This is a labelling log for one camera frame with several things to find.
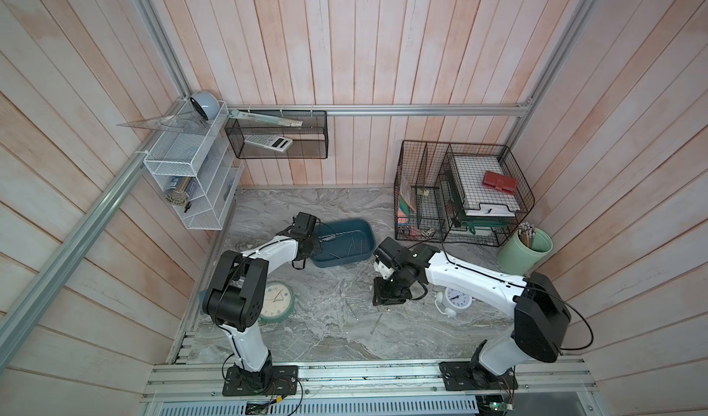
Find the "teal plastic storage box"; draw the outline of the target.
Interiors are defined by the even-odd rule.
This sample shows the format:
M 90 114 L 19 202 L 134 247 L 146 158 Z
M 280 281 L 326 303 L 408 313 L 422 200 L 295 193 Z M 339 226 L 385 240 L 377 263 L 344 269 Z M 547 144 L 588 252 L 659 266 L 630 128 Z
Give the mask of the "teal plastic storage box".
M 374 231 L 363 219 L 315 226 L 321 252 L 310 257 L 318 268 L 331 268 L 367 260 L 376 248 Z

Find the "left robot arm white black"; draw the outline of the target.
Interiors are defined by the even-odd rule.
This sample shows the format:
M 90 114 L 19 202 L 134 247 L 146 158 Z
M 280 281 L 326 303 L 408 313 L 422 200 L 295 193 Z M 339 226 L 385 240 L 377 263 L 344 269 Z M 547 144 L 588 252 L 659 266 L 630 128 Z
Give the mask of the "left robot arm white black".
M 202 311 L 226 335 L 232 348 L 232 366 L 225 375 L 229 385 L 263 389 L 272 380 L 272 355 L 258 325 L 265 305 L 267 276 L 277 268 L 321 252 L 315 235 L 318 219 L 300 212 L 292 224 L 267 243 L 245 252 L 226 251 L 202 300 Z

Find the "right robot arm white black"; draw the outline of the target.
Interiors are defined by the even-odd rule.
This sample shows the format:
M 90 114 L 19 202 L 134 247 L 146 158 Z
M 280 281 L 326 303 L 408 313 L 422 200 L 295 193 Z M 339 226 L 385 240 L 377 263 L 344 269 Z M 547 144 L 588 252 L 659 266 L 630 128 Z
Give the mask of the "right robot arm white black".
M 412 248 L 387 238 L 374 250 L 372 304 L 403 305 L 415 298 L 410 287 L 434 285 L 466 294 L 510 316 L 513 325 L 477 347 L 468 364 L 470 375 L 498 378 L 528 360 L 555 363 L 571 321 L 552 281 L 504 274 L 451 256 L 442 248 L 419 243 Z

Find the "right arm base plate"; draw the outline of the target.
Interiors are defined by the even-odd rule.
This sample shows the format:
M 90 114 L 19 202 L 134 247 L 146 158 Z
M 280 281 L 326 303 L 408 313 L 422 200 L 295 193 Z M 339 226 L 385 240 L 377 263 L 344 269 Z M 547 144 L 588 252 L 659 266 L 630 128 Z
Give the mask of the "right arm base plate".
M 516 374 L 509 369 L 503 375 L 494 375 L 472 362 L 441 362 L 439 370 L 447 391 L 479 391 L 518 389 Z

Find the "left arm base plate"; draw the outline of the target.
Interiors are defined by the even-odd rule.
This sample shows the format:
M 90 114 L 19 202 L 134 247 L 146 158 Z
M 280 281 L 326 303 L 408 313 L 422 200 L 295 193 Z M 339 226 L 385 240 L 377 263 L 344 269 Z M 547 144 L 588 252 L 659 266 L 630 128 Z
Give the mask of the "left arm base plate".
M 287 397 L 298 391 L 299 368 L 296 365 L 266 365 L 261 372 L 247 372 L 234 365 L 226 371 L 224 397 Z

